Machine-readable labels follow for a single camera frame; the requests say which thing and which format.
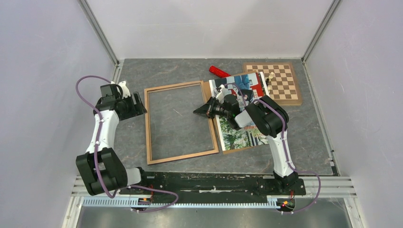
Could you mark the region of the colourful photo poster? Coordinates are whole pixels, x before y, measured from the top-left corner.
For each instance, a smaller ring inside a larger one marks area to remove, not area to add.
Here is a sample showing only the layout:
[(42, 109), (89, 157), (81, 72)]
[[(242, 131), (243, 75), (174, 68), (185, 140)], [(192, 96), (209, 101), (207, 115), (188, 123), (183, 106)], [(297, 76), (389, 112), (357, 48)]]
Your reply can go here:
[[(245, 107), (254, 102), (254, 100), (268, 95), (267, 89), (263, 87), (264, 76), (257, 72), (245, 73), (243, 75), (228, 76), (226, 78), (218, 78), (209, 80), (207, 91), (211, 96), (215, 97), (214, 89), (220, 85), (230, 91), (230, 94), (236, 98), (235, 106), (239, 108), (234, 111), (237, 115), (245, 111)], [(227, 117), (217, 116), (214, 119), (217, 127), (220, 143), (224, 153), (230, 153), (245, 148), (268, 144), (266, 136), (264, 136), (253, 122), (242, 124), (240, 129), (233, 129), (235, 121)]]

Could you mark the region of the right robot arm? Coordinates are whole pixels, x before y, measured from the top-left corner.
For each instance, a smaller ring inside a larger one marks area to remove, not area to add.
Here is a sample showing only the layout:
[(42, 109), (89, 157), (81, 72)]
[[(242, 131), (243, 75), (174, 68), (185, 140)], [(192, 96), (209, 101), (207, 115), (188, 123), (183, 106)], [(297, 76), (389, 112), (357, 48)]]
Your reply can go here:
[(289, 116), (268, 95), (255, 99), (241, 110), (236, 95), (231, 93), (212, 96), (194, 114), (213, 119), (225, 117), (234, 130), (255, 124), (261, 134), (266, 136), (274, 160), (274, 186), (277, 192), (286, 194), (298, 181), (298, 172), (292, 162), (287, 141)]

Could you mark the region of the wooden picture frame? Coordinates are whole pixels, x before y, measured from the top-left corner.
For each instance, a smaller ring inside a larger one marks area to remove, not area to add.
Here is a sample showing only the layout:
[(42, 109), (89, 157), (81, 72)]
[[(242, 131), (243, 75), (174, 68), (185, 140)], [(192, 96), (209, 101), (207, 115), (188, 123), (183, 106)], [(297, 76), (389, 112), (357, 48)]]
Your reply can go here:
[[(184, 83), (178, 83), (178, 84), (172, 84), (172, 85), (163, 85), (163, 86), (157, 86), (157, 87), (151, 87), (151, 88), (146, 88), (144, 90), (144, 105), (146, 108), (149, 108), (149, 94), (154, 93), (154, 92), (162, 92), (162, 91), (167, 91), (167, 90), (174, 90), (174, 89), (179, 89), (179, 88), (185, 88), (185, 87), (190, 87), (190, 86), (198, 86), (201, 89), (202, 96), (204, 102), (207, 102), (206, 99), (206, 94), (204, 91), (204, 82), (202, 80), (199, 81), (192, 81), (192, 82), (184, 82)], [(192, 153), (192, 154), (186, 154), (186, 155), (180, 155), (180, 156), (174, 156), (174, 157), (169, 157), (169, 158), (164, 158), (164, 159), (157, 159), (153, 160), (152, 158), (152, 140), (151, 140), (151, 124), (150, 124), (150, 111), (148, 111), (145, 114), (145, 135), (146, 135), (146, 156), (147, 156), (147, 164), (148, 165), (154, 165), (154, 164), (159, 164), (159, 163), (166, 163), (166, 162), (174, 162), (174, 161), (179, 161), (179, 160), (185, 160), (185, 159), (190, 159), (190, 158), (195, 158), (195, 157), (201, 157), (201, 156), (207, 156), (207, 155), (213, 155), (213, 154), (218, 154), (219, 153), (219, 146), (218, 146), (218, 141), (215, 136), (215, 130), (214, 130), (214, 121), (209, 120), (209, 129), (210, 129), (210, 135), (213, 143), (213, 149), (205, 152), (197, 152), (197, 153)]]

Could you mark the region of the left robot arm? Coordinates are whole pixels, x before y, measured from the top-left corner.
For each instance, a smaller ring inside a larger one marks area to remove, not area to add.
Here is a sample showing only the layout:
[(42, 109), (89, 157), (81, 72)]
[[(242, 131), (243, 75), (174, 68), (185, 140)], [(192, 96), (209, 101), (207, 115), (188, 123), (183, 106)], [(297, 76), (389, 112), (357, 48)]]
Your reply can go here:
[(138, 194), (148, 191), (142, 168), (128, 171), (114, 151), (115, 132), (122, 120), (147, 112), (138, 92), (130, 93), (127, 82), (103, 85), (93, 111), (95, 127), (86, 153), (76, 157), (76, 166), (87, 192), (98, 195), (131, 185)]

